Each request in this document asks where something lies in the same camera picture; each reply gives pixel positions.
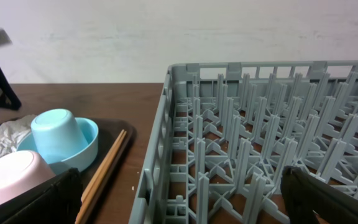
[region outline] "wooden chopstick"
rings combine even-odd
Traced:
[[[107,172],[108,168],[110,167],[111,163],[113,162],[114,158],[116,157],[118,149],[120,148],[122,141],[125,139],[126,134],[127,134],[126,131],[124,131],[124,130],[121,131],[120,135],[118,135],[116,141],[111,146],[106,157],[103,159],[102,163],[99,165],[98,170],[96,170],[91,181],[86,186],[86,188],[82,194],[82,197],[81,197],[82,206],[80,208],[80,211],[77,214],[75,224],[81,223],[81,220],[84,217],[84,214],[87,211],[87,209],[92,201],[92,198],[94,197],[97,189],[99,188],[102,180],[104,179],[104,176],[106,176],[106,172]]]

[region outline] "wooden table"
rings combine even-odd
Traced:
[[[0,110],[0,123],[27,114],[65,108],[75,116],[116,118],[131,123],[137,139],[124,158],[114,183],[101,198],[95,223],[128,223],[143,166],[162,83],[148,84],[16,84],[19,111]]]

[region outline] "cup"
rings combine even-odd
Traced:
[[[0,204],[54,176],[48,164],[34,151],[18,151],[1,157]]]
[[[73,114],[65,109],[38,115],[31,130],[38,153],[49,163],[69,158],[88,145]]]

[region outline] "dish rack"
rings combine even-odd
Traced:
[[[358,200],[358,60],[172,65],[129,223],[290,223],[285,166]]]

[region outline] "white wall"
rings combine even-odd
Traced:
[[[358,59],[355,0],[0,0],[11,83],[163,82],[182,62]]]

